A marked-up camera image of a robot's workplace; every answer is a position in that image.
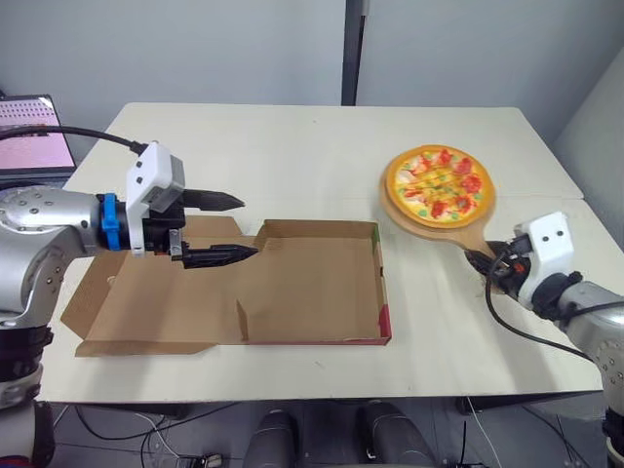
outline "pizza box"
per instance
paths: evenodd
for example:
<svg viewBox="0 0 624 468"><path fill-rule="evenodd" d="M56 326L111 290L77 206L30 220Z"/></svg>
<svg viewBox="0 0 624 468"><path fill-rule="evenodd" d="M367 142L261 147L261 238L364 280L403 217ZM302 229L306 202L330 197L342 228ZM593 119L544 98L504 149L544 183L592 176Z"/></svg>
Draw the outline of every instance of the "pizza box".
<svg viewBox="0 0 624 468"><path fill-rule="evenodd" d="M244 244L259 253L188 270L167 255L100 254L60 318L83 338L76 356L390 340L376 223L265 220L254 237L231 217L189 216L183 236L192 248Z"/></svg>

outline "white tabletop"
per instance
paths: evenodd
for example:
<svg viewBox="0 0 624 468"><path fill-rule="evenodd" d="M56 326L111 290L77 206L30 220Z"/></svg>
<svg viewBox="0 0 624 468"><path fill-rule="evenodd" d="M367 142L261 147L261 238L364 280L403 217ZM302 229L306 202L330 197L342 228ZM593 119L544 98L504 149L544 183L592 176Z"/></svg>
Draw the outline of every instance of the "white tabletop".
<svg viewBox="0 0 624 468"><path fill-rule="evenodd" d="M404 233L377 203L377 179L392 156L426 142L460 147L502 185L489 239L507 239L514 224L563 210L576 268L624 293L624 253L518 110L130 104L109 131L169 146L184 161L189 188L243 198L248 205L232 214L249 234L270 217L378 220L394 336L385 347L217 346L191 356L74 358L80 338L59 316L90 263L79 259L65 275L52 322L41 398L199 402L601 388L593 365L498 326L462 251ZM494 151L503 142L510 151ZM67 188L123 195L133 161L123 148L99 143ZM529 185L517 176L528 164ZM339 176L349 169L350 177ZM569 344L511 299L495 302L512 324Z"/></svg>

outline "toy pizza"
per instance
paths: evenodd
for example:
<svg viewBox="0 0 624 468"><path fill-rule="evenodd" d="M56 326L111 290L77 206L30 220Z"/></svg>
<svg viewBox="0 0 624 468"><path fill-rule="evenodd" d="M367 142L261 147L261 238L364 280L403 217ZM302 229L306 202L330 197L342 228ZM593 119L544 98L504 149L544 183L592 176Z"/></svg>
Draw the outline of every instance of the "toy pizza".
<svg viewBox="0 0 624 468"><path fill-rule="evenodd" d="M494 200L486 169L467 153L427 145L390 163L385 188L391 203L410 220L434 228L463 227L480 218Z"/></svg>

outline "gray wall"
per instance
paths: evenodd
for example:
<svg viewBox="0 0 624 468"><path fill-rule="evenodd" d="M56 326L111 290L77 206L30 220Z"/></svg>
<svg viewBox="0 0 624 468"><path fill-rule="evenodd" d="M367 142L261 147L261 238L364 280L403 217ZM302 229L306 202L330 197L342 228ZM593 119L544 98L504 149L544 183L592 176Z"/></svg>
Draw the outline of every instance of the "gray wall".
<svg viewBox="0 0 624 468"><path fill-rule="evenodd" d="M370 0L358 104L517 106L550 144L623 45L622 0Z"/></svg>
<svg viewBox="0 0 624 468"><path fill-rule="evenodd" d="M1 0L0 89L104 129L129 101L340 104L345 2ZM73 138L81 157L92 141Z"/></svg>
<svg viewBox="0 0 624 468"><path fill-rule="evenodd" d="M565 127L555 154L624 250L624 49Z"/></svg>

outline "pizza topping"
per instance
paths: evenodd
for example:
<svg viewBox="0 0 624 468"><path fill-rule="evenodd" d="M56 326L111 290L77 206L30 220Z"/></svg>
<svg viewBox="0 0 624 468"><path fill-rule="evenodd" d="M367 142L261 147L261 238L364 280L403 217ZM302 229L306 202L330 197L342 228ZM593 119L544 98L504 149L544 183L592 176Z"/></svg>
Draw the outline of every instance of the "pizza topping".
<svg viewBox="0 0 624 468"><path fill-rule="evenodd" d="M472 202L469 197L457 197L455 198L455 205L462 214L467 213L472 207Z"/></svg>
<svg viewBox="0 0 624 468"><path fill-rule="evenodd" d="M420 195L422 190L418 188L407 188L405 192L403 192L403 196L406 198L413 198L416 195Z"/></svg>
<svg viewBox="0 0 624 468"><path fill-rule="evenodd" d="M431 209L431 216L434 218L440 217L440 215L447 208L447 204L445 202L436 201L433 204L433 208Z"/></svg>
<svg viewBox="0 0 624 468"><path fill-rule="evenodd" d="M464 158L459 161L459 164L455 167L455 171L458 174L470 174L472 170L472 161L469 158Z"/></svg>
<svg viewBox="0 0 624 468"><path fill-rule="evenodd" d="M448 166L451 158L452 156L450 155L449 151L446 148L440 151L439 161L440 161L440 164L442 164L443 166Z"/></svg>
<svg viewBox="0 0 624 468"><path fill-rule="evenodd" d="M469 174L461 180L461 186L468 193L477 193L481 189L481 179L474 174Z"/></svg>

